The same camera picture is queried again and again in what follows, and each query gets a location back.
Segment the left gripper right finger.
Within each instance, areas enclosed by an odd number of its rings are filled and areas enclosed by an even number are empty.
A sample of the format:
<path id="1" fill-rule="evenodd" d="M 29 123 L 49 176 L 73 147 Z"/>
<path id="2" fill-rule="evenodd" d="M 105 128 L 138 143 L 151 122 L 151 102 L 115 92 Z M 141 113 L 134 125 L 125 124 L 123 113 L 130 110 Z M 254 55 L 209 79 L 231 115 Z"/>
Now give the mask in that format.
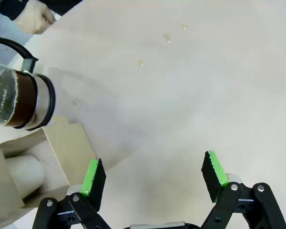
<path id="1" fill-rule="evenodd" d="M 267 183 L 247 187 L 231 181 L 214 151 L 205 152 L 202 174 L 215 204 L 202 229 L 225 229 L 232 214 L 240 213 L 250 229 L 286 229 L 286 222 Z"/>

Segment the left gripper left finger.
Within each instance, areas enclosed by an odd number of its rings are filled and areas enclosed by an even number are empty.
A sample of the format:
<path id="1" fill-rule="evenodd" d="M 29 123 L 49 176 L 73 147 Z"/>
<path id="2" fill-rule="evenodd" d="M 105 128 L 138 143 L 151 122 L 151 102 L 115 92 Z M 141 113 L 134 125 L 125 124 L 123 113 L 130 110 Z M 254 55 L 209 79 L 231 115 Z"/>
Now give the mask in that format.
<path id="1" fill-rule="evenodd" d="M 109 229 L 98 214 L 106 174 L 101 159 L 91 160 L 81 191 L 66 195 L 61 201 L 44 198 L 38 207 L 34 229 L 70 229 L 81 224 L 85 229 Z"/>

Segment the person's right hand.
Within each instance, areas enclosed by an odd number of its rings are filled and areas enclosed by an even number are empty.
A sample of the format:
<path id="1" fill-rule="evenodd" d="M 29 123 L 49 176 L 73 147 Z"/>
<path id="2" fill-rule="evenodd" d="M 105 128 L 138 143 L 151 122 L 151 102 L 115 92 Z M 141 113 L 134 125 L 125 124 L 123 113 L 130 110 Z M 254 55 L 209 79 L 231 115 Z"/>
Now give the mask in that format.
<path id="1" fill-rule="evenodd" d="M 14 21 L 25 33 L 42 34 L 56 22 L 56 19 L 46 4 L 38 0 L 29 0 Z"/>

